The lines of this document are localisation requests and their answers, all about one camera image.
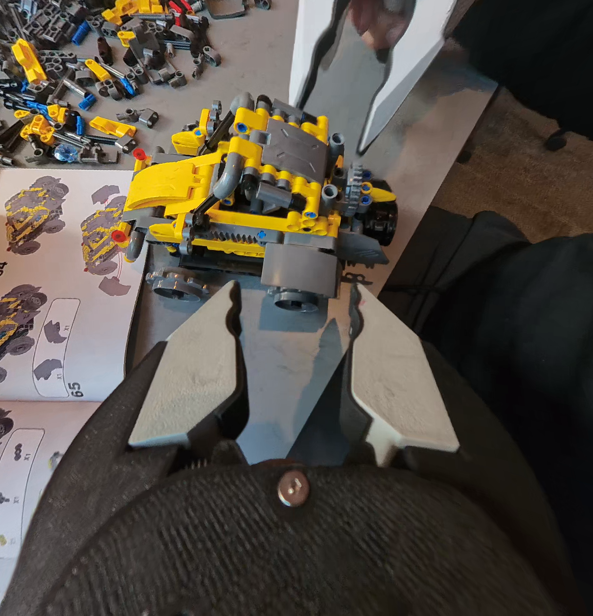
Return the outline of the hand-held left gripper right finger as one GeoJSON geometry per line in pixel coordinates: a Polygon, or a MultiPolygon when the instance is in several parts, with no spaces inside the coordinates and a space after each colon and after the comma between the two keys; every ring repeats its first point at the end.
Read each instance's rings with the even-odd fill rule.
{"type": "Polygon", "coordinates": [[[349,316],[339,424],[350,446],[367,446],[379,467],[406,448],[457,453],[421,339],[360,283],[351,287],[349,316]]]}

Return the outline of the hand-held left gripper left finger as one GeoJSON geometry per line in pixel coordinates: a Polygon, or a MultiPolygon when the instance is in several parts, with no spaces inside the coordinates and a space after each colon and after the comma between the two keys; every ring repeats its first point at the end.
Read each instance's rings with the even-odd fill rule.
{"type": "Polygon", "coordinates": [[[169,336],[129,436],[131,447],[211,450],[243,432],[249,401],[240,312],[240,284],[230,281],[169,336]]]}

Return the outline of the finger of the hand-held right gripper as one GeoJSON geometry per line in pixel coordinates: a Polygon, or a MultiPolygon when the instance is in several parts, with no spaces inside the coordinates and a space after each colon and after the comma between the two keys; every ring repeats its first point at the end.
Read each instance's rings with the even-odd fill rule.
{"type": "Polygon", "coordinates": [[[365,117],[358,155],[364,155],[444,45],[457,1],[416,1],[401,38],[389,51],[382,83],[365,117]]]}
{"type": "Polygon", "coordinates": [[[348,1],[299,1],[288,103],[303,109],[315,87],[323,58],[343,27],[348,1]]]}

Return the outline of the yellow toy brick vehicle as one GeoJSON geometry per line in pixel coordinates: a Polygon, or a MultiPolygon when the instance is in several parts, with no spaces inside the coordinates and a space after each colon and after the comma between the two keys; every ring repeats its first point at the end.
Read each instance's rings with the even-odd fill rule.
{"type": "Polygon", "coordinates": [[[159,151],[134,173],[113,232],[129,262],[147,246],[175,259],[146,274],[155,294],[201,301],[209,292],[203,273],[252,275],[277,307],[314,312],[329,298],[261,283],[268,244],[335,255],[339,286],[346,266],[389,263],[396,196],[346,161],[344,136],[330,132],[326,116],[244,92],[224,117],[219,101],[202,109],[172,146],[175,154],[159,151]]]}

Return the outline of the person's right hand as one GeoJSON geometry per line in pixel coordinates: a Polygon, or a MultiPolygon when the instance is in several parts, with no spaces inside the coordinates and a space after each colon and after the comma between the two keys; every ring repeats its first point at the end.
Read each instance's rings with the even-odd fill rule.
{"type": "Polygon", "coordinates": [[[371,50],[392,48],[405,33],[414,1],[351,1],[349,15],[356,32],[371,50]]]}

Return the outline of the person's dark clothed body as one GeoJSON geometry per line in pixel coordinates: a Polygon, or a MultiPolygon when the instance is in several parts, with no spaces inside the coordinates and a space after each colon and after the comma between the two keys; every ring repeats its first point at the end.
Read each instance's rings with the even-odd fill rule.
{"type": "Polygon", "coordinates": [[[532,243],[498,213],[433,206],[379,299],[519,445],[593,615],[593,234],[532,243]]]}

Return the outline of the building instruction booklet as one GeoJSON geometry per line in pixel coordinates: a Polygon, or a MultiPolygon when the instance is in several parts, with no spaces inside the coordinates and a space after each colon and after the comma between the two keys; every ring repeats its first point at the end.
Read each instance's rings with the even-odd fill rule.
{"type": "Polygon", "coordinates": [[[75,432],[124,376],[145,257],[117,230],[131,172],[0,171],[0,561],[75,432]]]}

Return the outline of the pile of loose brick parts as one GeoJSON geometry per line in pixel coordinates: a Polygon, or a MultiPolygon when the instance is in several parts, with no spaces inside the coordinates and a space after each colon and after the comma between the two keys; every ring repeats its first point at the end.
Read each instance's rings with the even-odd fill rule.
{"type": "Polygon", "coordinates": [[[187,85],[222,57],[204,1],[0,1],[0,165],[151,163],[139,126],[160,119],[130,107],[142,86],[187,85]]]}

